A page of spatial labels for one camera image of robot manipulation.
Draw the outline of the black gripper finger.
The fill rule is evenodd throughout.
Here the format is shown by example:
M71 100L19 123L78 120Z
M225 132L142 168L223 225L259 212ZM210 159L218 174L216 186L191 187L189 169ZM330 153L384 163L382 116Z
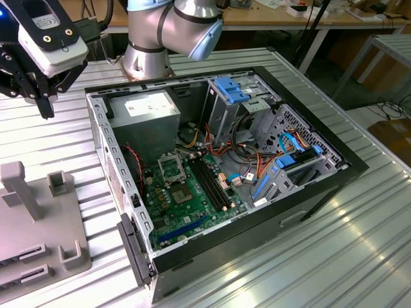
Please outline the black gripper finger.
M17 55L9 47L1 48L1 93L9 98L22 96L37 105L42 118L48 118L48 93L42 95L40 87L24 72Z
M86 67L87 61L84 60L80 65L77 65L68 71L57 74L52 78L46 78L46 87L43 90L43 98L45 99L43 106L44 119L49 119L55 116L51 98L67 92Z

